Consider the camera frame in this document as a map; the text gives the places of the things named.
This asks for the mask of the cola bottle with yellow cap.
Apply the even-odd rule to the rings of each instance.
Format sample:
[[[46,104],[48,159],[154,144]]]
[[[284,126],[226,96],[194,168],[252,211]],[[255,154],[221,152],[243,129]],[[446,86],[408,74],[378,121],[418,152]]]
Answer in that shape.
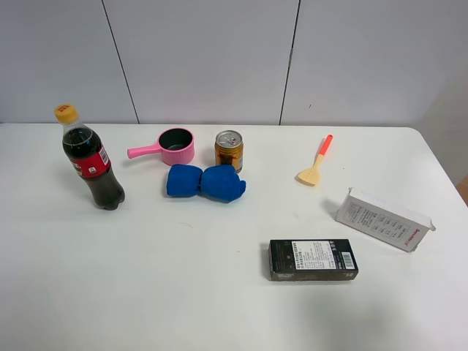
[[[59,105],[54,109],[54,115],[63,126],[64,153],[91,191],[94,204],[108,211],[117,209],[124,202],[125,193],[113,173],[99,135],[82,123],[71,104]]]

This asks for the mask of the black cardboard box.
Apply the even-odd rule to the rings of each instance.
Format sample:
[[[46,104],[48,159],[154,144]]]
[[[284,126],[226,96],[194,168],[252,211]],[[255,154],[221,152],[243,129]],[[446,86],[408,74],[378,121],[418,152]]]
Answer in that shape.
[[[268,255],[276,282],[347,282],[359,273],[347,239],[271,240]]]

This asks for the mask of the blue rolled towel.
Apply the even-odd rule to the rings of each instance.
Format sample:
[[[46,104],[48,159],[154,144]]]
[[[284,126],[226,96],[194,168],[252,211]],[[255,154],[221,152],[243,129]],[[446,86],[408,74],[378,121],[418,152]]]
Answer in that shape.
[[[166,192],[170,197],[201,195],[212,200],[229,203],[246,191],[232,165],[217,165],[202,170],[192,165],[173,165],[167,175]]]

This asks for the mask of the orange handled toy spatula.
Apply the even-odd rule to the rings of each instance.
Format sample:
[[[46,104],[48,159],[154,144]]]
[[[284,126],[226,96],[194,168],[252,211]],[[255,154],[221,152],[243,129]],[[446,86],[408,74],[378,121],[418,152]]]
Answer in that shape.
[[[315,157],[314,164],[306,168],[305,170],[302,170],[297,176],[295,177],[295,180],[298,181],[299,183],[307,186],[316,186],[320,182],[320,165],[323,161],[323,158],[326,155],[326,152],[333,140],[333,135],[328,135],[322,145],[320,146],[320,150],[318,151],[318,154]]]

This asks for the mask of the pink toy saucepan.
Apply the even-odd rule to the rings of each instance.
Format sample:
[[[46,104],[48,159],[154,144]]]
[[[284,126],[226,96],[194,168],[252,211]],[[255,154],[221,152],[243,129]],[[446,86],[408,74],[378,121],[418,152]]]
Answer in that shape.
[[[155,144],[127,150],[129,159],[149,154],[161,154],[166,165],[187,165],[195,156],[195,137],[184,128],[164,131]]]

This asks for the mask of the white cardboard box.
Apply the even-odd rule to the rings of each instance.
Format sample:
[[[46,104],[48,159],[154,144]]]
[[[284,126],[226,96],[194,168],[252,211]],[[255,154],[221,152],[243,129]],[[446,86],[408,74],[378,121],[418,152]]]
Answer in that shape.
[[[376,198],[354,187],[336,213],[336,221],[404,252],[413,252],[427,232],[430,217]]]

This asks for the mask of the gold drink can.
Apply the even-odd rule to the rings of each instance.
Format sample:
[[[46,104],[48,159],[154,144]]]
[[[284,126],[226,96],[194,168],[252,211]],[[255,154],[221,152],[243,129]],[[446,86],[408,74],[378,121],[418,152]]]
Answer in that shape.
[[[232,165],[237,173],[243,168],[244,142],[234,130],[220,132],[215,138],[216,165]]]

